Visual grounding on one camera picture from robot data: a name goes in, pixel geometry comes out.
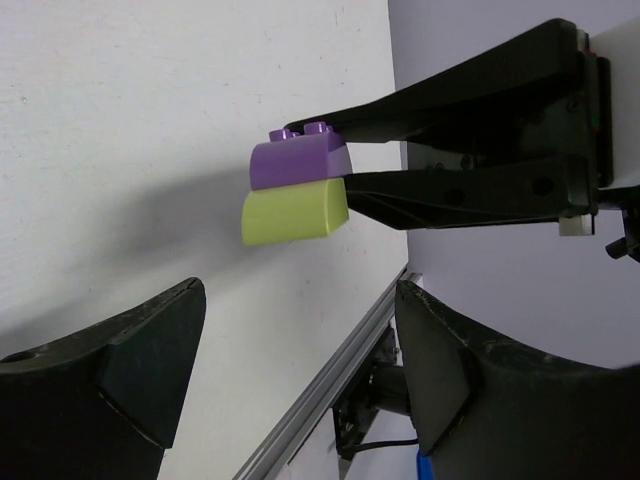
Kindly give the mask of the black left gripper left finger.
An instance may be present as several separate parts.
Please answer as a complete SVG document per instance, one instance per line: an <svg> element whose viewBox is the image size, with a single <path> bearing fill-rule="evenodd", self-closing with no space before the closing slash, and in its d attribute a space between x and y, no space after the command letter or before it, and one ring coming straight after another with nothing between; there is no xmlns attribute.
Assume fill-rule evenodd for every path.
<svg viewBox="0 0 640 480"><path fill-rule="evenodd" d="M206 294L186 279L1 361L4 479L155 479L176 437Z"/></svg>

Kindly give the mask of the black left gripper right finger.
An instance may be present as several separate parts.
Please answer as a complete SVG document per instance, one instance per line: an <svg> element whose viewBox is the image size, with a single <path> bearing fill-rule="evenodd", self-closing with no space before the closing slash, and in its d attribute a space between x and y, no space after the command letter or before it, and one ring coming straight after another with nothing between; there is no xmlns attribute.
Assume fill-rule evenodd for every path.
<svg viewBox="0 0 640 480"><path fill-rule="evenodd" d="M639 369L520 343L418 285L395 320L420 451L437 479L635 479Z"/></svg>

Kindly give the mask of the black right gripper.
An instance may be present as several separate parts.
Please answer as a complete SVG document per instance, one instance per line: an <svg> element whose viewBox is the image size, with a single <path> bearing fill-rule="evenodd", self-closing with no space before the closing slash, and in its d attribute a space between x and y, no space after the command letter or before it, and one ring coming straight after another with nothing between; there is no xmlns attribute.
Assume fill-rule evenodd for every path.
<svg viewBox="0 0 640 480"><path fill-rule="evenodd" d="M551 156L591 154L596 185L613 181L609 59L586 54L586 86L563 96L580 83L577 36L574 23L551 19L378 100L285 127L323 122L355 143L417 135L407 141L409 170L344 178L349 208L396 230L588 215L587 159Z"/></svg>

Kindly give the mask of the purple half-round lego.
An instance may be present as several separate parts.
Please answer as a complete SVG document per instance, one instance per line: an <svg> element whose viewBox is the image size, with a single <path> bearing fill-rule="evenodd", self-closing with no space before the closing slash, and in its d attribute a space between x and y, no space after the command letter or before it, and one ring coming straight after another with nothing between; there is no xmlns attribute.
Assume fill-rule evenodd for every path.
<svg viewBox="0 0 640 480"><path fill-rule="evenodd" d="M268 142L254 147L249 165L254 191L343 177L352 172L345 140L325 122L305 124L301 133L289 128L271 131Z"/></svg>

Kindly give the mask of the light green half-round lego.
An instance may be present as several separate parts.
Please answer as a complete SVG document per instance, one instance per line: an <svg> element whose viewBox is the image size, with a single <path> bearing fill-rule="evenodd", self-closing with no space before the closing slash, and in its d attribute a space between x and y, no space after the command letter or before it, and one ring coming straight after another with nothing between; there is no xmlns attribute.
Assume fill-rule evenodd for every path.
<svg viewBox="0 0 640 480"><path fill-rule="evenodd" d="M250 192L241 230L247 246L331 235L349 220L344 180L327 179Z"/></svg>

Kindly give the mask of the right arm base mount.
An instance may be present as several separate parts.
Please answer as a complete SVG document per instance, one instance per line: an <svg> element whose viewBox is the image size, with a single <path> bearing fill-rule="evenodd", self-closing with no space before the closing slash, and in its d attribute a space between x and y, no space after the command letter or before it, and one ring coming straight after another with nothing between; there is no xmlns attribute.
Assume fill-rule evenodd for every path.
<svg viewBox="0 0 640 480"><path fill-rule="evenodd" d="M350 461L361 452L418 443L415 437L364 440L380 412L411 416L407 381L398 358L396 332L388 326L332 405L336 450L341 459Z"/></svg>

